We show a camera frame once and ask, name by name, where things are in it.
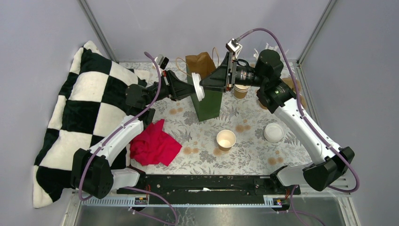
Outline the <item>brown paper cup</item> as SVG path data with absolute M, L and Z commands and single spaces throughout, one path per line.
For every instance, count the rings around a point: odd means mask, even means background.
M 267 109 L 268 109 L 268 108 L 267 108 L 266 106 L 264 106 L 262 103 L 258 102 L 258 104 L 259 104 L 259 106 L 260 106 L 262 109 L 264 109 L 264 110 L 267 110 Z
M 231 130 L 222 130 L 216 136 L 221 151 L 229 151 L 236 143 L 236 135 Z

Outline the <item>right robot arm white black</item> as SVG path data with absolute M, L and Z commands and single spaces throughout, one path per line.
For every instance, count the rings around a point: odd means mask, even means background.
M 259 102 L 290 128 L 312 160 L 309 164 L 277 170 L 276 177 L 270 180 L 271 190 L 281 194 L 288 186 L 308 184 L 323 191 L 351 169 L 355 153 L 350 147 L 341 147 L 315 124 L 296 93 L 281 79 L 283 68 L 275 50 L 262 50 L 255 67 L 227 52 L 222 64 L 208 77 L 201 79 L 193 74 L 192 78 L 198 100 L 202 100 L 205 90 L 226 92 L 238 85 L 257 87 Z

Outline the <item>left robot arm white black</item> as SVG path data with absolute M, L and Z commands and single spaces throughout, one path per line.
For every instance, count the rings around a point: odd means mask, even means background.
M 144 87 L 132 84 L 126 89 L 126 102 L 129 106 L 138 107 L 140 113 L 123 118 L 119 126 L 108 136 L 88 150 L 78 149 L 72 161 L 71 185 L 79 193 L 86 192 L 98 199 L 106 197 L 110 191 L 129 188 L 139 194 L 145 190 L 146 181 L 140 173 L 128 167 L 111 169 L 111 165 L 135 137 L 144 131 L 144 120 L 140 117 L 149 112 L 150 106 L 157 100 L 170 98 L 181 100 L 196 94 L 199 100 L 205 96 L 198 73 L 192 73 L 193 84 L 179 80 L 172 71 L 163 71 L 159 82 Z

